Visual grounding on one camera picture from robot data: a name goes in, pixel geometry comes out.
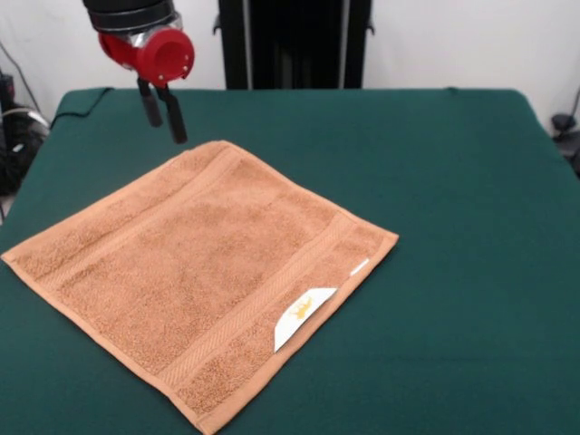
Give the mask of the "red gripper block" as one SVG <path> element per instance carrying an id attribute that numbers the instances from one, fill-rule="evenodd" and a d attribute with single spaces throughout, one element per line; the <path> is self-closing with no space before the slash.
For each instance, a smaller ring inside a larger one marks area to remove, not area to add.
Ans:
<path id="1" fill-rule="evenodd" d="M 137 34 L 135 40 L 99 34 L 99 42 L 109 58 L 138 74 L 140 98 L 150 126 L 158 128 L 163 123 L 157 100 L 151 92 L 152 84 L 166 105 L 172 139 L 177 144 L 186 143 L 188 134 L 179 101 L 167 85 L 185 80 L 191 73 L 195 51 L 189 37 L 177 28 L 160 27 Z"/>

